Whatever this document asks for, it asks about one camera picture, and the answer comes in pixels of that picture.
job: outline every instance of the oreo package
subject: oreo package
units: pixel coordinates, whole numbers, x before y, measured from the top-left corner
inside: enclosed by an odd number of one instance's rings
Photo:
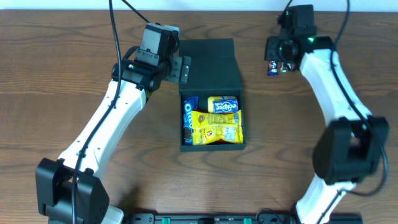
[[[198,97],[192,96],[188,97],[183,102],[183,136],[184,136],[184,144],[192,145],[192,135],[193,135],[193,128],[192,128],[192,111],[198,108]]]

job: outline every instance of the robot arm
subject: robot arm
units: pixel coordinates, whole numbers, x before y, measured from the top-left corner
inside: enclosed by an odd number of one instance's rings
[[[331,69],[330,55],[335,46],[329,37],[318,36],[313,6],[287,8],[278,18],[281,32],[269,37],[266,60],[294,63],[308,80],[325,117],[326,130],[313,152],[315,176],[304,197],[294,207],[295,222],[329,222],[330,213],[347,191],[366,176],[374,174],[380,158],[375,136],[350,107]],[[333,63],[338,79],[359,113],[373,127],[382,144],[388,134],[384,118],[374,118],[360,102],[334,52]]]
[[[314,50],[312,53],[305,53],[300,71],[314,91],[325,117],[326,126],[331,121],[339,120],[340,118],[359,121],[358,115],[350,108],[347,99],[344,97],[332,74],[330,69],[330,54],[330,49],[319,49]],[[356,107],[365,118],[371,116],[371,112],[360,102],[345,77],[338,60],[338,54],[335,52],[333,56],[337,75],[350,98],[355,102]],[[306,224],[329,222],[329,216],[346,194],[345,190],[353,190],[355,186],[356,183],[352,181],[343,181],[328,185],[324,179],[315,174],[304,197],[296,205],[300,222]]]
[[[113,67],[105,97],[81,134],[57,161],[44,158],[36,169],[40,214],[62,223],[72,222],[72,183],[69,180],[77,171],[77,223],[118,224],[123,221],[123,211],[109,205],[101,180],[123,132],[150,95],[159,89],[161,81],[187,82],[191,58],[174,56],[179,48],[179,34],[177,27],[146,25],[141,46],[130,48],[121,60],[122,80],[116,105],[96,130],[79,170],[75,170],[80,150],[116,93],[119,66]],[[135,60],[129,60],[134,52]]]
[[[358,115],[351,109],[331,72],[330,54],[330,49],[318,49],[311,53],[305,53],[300,66],[302,75],[308,80],[317,97],[325,117],[326,126],[329,125],[330,121],[342,117],[350,121],[359,120]],[[365,118],[372,115],[356,96],[345,77],[337,52],[333,54],[333,57],[337,75],[357,109],[359,109]]]
[[[76,166],[78,151],[104,112],[108,109],[116,92],[117,85],[117,81],[112,80],[109,83],[105,97],[93,117],[69,148],[61,153],[58,159],[64,160],[63,165],[70,168]],[[120,98],[116,102],[116,108],[111,110],[91,140],[91,144],[86,150],[86,156],[84,156],[80,166],[81,172],[91,169],[94,177],[103,180],[105,169],[116,145],[129,123],[143,109],[145,103],[145,91],[138,90],[136,84],[122,80]]]

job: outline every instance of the wooden table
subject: wooden table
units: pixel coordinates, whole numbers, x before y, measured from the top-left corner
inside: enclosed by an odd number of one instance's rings
[[[325,129],[299,72],[266,75],[266,39],[277,12],[143,12],[178,26],[182,39],[233,38],[247,121],[243,151],[179,153],[178,85],[163,82],[129,125],[109,163],[111,203],[159,213],[288,210],[313,175],[311,154]],[[145,23],[115,12],[122,53]],[[319,34],[336,36],[343,13],[316,13]],[[371,198],[346,196],[337,210],[366,223],[398,221],[398,14],[352,13],[340,42],[346,76],[362,102],[389,121],[389,183]],[[108,11],[0,11],[0,223],[45,223],[34,171],[56,159],[101,102],[116,63]],[[379,175],[358,190],[376,186]]]

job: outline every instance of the black box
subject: black box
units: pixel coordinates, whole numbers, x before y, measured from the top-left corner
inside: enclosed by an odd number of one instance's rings
[[[233,39],[181,40],[180,55],[192,58],[188,82],[180,83],[181,152],[243,150],[246,147],[243,88],[235,59]],[[184,145],[183,101],[198,96],[198,110],[207,112],[209,96],[236,96],[242,113],[243,144],[215,142],[204,146]]]

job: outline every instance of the yellow snack bag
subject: yellow snack bag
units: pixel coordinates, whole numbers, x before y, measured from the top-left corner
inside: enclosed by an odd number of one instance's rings
[[[233,114],[211,114],[192,111],[193,144],[205,145],[220,139],[243,143],[241,110]]]

